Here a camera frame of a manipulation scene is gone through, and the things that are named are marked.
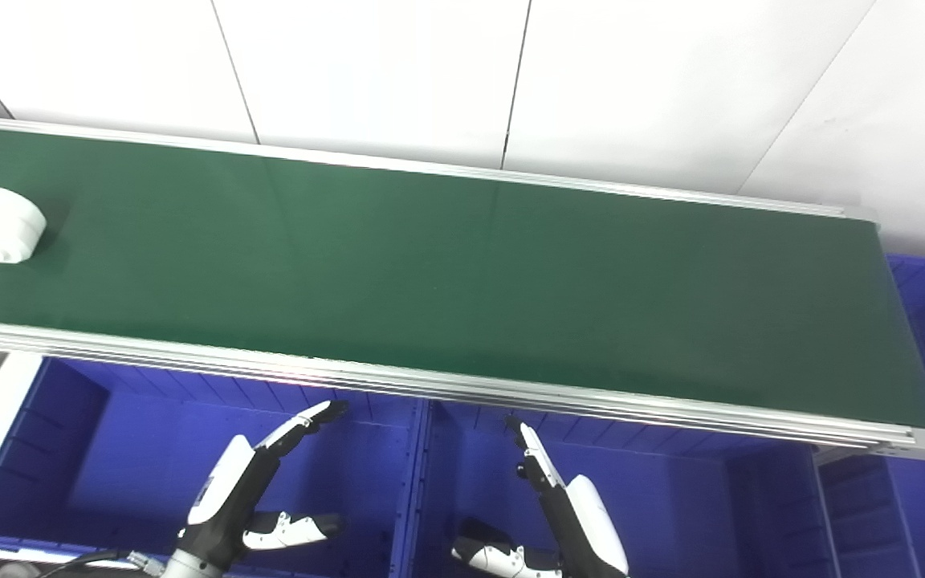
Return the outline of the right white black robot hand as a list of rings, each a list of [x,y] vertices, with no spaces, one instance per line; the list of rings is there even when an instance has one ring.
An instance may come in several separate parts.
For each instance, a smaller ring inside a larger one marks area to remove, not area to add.
[[[556,550],[525,547],[474,517],[460,523],[452,559],[495,577],[628,577],[630,566],[612,516],[586,475],[565,482],[536,429],[510,414],[504,423],[524,457],[516,475],[535,491]]]

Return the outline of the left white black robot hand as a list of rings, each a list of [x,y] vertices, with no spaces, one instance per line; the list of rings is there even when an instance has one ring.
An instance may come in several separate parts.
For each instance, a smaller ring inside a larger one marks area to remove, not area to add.
[[[283,550],[339,535],[345,527],[342,515],[293,515],[256,507],[282,458],[348,407],[346,400],[324,400],[280,424],[260,443],[249,443],[243,435],[232,438],[189,510],[162,575],[223,577],[247,553]]]

